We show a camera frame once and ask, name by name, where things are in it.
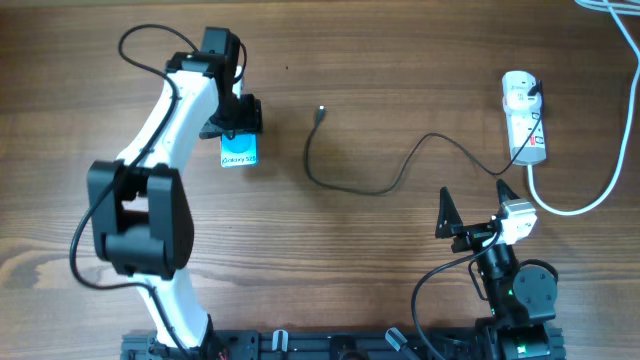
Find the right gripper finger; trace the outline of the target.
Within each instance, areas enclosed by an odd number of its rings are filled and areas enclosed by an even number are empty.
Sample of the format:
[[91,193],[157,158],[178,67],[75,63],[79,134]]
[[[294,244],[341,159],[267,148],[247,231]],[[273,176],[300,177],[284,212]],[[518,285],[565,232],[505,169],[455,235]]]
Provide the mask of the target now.
[[507,185],[503,179],[496,181],[496,189],[499,203],[519,199],[519,196]]
[[436,237],[454,237],[462,232],[463,222],[447,187],[439,192],[439,213],[436,224]]

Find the Galaxy S25 smartphone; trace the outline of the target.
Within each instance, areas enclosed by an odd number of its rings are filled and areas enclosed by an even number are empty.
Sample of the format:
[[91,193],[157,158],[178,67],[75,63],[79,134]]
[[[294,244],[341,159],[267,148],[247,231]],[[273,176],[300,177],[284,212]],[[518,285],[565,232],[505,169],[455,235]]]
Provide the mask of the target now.
[[241,134],[233,139],[221,138],[221,166],[223,168],[257,165],[257,135]]

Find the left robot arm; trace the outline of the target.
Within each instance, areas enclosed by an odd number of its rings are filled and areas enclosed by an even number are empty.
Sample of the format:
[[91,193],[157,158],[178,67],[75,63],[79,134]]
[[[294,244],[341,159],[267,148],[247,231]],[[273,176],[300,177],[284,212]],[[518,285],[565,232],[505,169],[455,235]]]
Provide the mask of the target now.
[[247,51],[227,28],[208,27],[202,44],[175,53],[158,76],[163,89],[132,142],[113,161],[96,161],[87,174],[89,207],[72,237],[77,249],[92,228],[97,257],[136,287],[156,325],[154,333],[126,336],[125,359],[226,359],[227,345],[199,304],[187,269],[195,239],[182,175],[199,139],[219,139],[224,168],[254,166],[263,129],[260,101],[243,91]]

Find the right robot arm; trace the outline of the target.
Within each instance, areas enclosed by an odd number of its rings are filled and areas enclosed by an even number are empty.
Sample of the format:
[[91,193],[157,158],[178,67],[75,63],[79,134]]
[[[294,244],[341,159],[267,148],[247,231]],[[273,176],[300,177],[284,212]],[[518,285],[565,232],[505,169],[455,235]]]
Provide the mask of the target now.
[[556,318],[559,275],[550,264],[516,258],[514,245],[530,235],[538,217],[535,207],[502,180],[496,182],[499,209],[485,223],[465,225],[447,188],[439,193],[438,238],[451,238],[454,253],[468,252],[480,279],[474,282],[492,316],[476,321],[471,331],[479,359],[549,359]]

